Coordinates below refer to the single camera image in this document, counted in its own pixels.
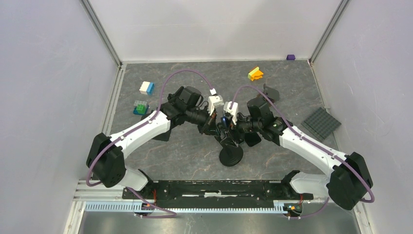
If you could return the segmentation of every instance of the dark gray block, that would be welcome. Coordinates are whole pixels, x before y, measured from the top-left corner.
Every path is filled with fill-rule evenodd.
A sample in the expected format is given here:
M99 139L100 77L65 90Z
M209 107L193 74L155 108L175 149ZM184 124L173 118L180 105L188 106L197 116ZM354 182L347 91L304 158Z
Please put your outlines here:
M341 123L320 107L306 118L302 125L319 141L324 141Z
M248 72L259 66L264 72L262 79L250 81ZM275 104L286 118L304 131L300 123L321 107L320 95L311 69L306 61L232 61L232 62L187 62L128 64L123 79L119 100L114 115L112 133L122 131L140 121L132 113L135 100L147 101L150 109L158 105L161 86L172 72L190 68L205 74L225 101L231 101L241 85L252 84L260 89L263 84L280 93ZM153 82L152 96L143 95L139 88L143 81ZM206 98L208 86L196 74L180 73L165 87L163 101L168 93L180 86L190 85ZM252 89L242 90L238 97L239 110L248 115L247 101L257 96ZM332 136L324 144L336 148ZM321 171L296 153L262 140L249 148L242 145L244 157L234 167L225 167L219 162L221 146L212 136L198 133L195 125L186 123L172 130L168 142L150 140L126 160L126 165L142 169L152 179L282 179L291 170L321 174Z

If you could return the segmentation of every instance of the white wall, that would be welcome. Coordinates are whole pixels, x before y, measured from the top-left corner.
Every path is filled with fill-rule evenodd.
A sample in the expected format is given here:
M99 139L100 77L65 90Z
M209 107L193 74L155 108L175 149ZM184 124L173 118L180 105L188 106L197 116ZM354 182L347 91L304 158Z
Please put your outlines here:
M410 233L413 215L413 2L350 1L315 61L339 146L367 162L376 233Z
M308 59L340 0L90 0L123 61Z
M116 66L79 1L0 5L0 233L63 232Z

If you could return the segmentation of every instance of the purple block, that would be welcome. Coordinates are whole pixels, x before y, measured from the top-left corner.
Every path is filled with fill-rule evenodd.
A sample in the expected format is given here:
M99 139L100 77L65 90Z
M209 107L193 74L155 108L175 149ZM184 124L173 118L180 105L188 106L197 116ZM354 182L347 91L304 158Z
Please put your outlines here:
M296 60L295 55L287 55L287 60Z

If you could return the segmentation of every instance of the yellow and orange toy block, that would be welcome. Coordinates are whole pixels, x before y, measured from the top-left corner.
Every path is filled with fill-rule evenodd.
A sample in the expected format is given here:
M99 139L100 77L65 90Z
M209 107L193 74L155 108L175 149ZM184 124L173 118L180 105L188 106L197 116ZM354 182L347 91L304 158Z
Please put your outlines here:
M248 73L248 78L251 81L254 81L256 79L261 79L263 77L264 73L260 71L259 67L254 67L249 73Z

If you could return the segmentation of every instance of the black object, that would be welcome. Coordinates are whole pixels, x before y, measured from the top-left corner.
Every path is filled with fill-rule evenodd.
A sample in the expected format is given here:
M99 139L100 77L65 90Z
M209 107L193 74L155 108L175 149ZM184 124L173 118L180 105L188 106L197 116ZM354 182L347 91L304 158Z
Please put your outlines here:
M306 118L302 125L319 141L324 141L341 123L320 107Z
M274 200L300 199L290 185L285 186L279 180L159 180L148 183L140 194L153 199L156 190L156 205L163 208L273 208ZM209 197L213 193L237 196ZM303 197L314 199L311 194ZM122 198L136 199L129 190Z
M91 163L97 157L100 151L108 146L112 141L110 137L103 133L94 137L91 150L89 151L86 165L90 167ZM111 146L102 157L96 162L93 173L96 175L106 188L115 186L125 176L125 160L123 158L122 147Z
M345 160L371 188L372 178L363 156L353 152ZM341 208L351 210L366 195L367 190L360 180L343 164L334 166L327 184L328 195Z

